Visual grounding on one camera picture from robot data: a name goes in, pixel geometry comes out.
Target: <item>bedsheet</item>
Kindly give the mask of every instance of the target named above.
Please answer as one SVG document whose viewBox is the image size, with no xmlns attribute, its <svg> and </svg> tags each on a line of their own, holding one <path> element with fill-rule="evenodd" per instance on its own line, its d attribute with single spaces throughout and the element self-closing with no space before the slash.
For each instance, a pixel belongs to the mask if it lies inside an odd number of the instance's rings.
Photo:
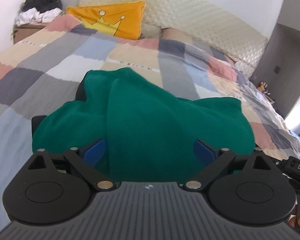
<svg viewBox="0 0 300 240">
<path fill-rule="evenodd" d="M 32 154 L 31 118 L 74 100 L 87 71 L 122 67 L 177 97 L 239 99 L 266 154 L 300 159 L 299 141 L 223 53 L 175 40 L 125 40 L 64 15 L 0 54 L 0 230 L 9 223 L 2 193 Z"/>
</svg>

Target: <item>black circular base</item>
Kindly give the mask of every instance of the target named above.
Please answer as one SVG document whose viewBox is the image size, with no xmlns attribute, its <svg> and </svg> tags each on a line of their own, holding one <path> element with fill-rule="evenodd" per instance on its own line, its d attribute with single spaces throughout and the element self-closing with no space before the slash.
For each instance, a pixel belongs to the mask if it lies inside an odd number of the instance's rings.
<svg viewBox="0 0 300 240">
<path fill-rule="evenodd" d="M 211 185 L 208 196 L 222 216 L 255 226 L 287 219 L 296 200 L 288 181 L 276 173 L 258 169 L 218 179 Z"/>
<path fill-rule="evenodd" d="M 45 169 L 20 172 L 3 195 L 9 217 L 32 225 L 69 220 L 80 213 L 89 200 L 90 189 L 83 180 Z"/>
</svg>

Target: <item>green towel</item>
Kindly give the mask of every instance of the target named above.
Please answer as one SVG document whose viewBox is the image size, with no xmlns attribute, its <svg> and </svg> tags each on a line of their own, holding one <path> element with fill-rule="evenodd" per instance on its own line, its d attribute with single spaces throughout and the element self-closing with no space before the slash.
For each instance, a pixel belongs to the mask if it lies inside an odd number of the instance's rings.
<svg viewBox="0 0 300 240">
<path fill-rule="evenodd" d="M 41 122 L 33 150 L 62 153 L 105 138 L 107 153 L 95 168 L 109 178 L 179 183 L 203 168 L 193 153 L 197 138 L 237 154 L 253 151 L 252 129 L 235 98 L 176 98 L 130 68 L 89 71 L 84 90 L 86 102 L 68 102 Z"/>
</svg>

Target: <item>black clothes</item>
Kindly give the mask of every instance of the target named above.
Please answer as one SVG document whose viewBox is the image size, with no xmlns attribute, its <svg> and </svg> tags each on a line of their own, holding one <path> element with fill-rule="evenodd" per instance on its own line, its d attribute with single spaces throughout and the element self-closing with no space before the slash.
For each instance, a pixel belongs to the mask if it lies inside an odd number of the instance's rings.
<svg viewBox="0 0 300 240">
<path fill-rule="evenodd" d="M 50 11 L 54 8 L 60 8 L 62 10 L 62 4 L 60 0 L 26 0 L 22 11 L 25 12 L 31 8 L 36 8 L 40 13 Z"/>
</svg>

